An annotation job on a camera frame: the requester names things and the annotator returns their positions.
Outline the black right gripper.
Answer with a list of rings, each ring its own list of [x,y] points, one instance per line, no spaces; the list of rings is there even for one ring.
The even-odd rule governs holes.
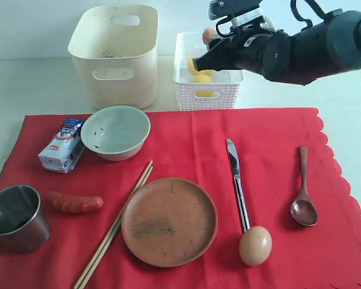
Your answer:
[[[251,72],[276,72],[276,51],[267,52],[276,32],[250,33],[244,38],[212,39],[208,51],[193,58],[196,71],[247,70]]]

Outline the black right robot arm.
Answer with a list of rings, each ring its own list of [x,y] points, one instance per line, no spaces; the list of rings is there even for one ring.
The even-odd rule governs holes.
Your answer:
[[[230,32],[205,32],[207,52],[193,59],[197,71],[247,70],[272,82],[307,85],[325,76],[361,69],[361,11],[324,12],[307,4],[322,19],[303,18],[296,1],[293,16],[306,26],[290,36],[264,17],[260,1],[211,1],[209,18]]]

